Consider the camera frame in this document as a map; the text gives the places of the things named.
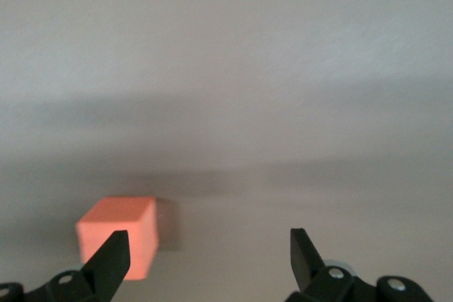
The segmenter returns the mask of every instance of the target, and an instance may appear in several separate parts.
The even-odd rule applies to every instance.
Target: screw
[[[342,279],[345,275],[341,270],[338,268],[332,268],[328,271],[328,273],[334,278],[334,279]]]
[[[387,281],[387,283],[389,284],[389,286],[391,286],[395,290],[398,290],[398,291],[406,290],[406,286],[399,279],[390,279]]]
[[[0,289],[0,297],[4,297],[9,294],[9,288]]]
[[[66,284],[69,283],[72,280],[72,275],[64,275],[63,277],[60,277],[58,280],[59,284]]]

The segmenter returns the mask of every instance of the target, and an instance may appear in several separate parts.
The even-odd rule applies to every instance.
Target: cube
[[[105,197],[76,223],[83,263],[116,230],[129,235],[130,268],[126,280],[144,279],[159,246],[155,197]]]

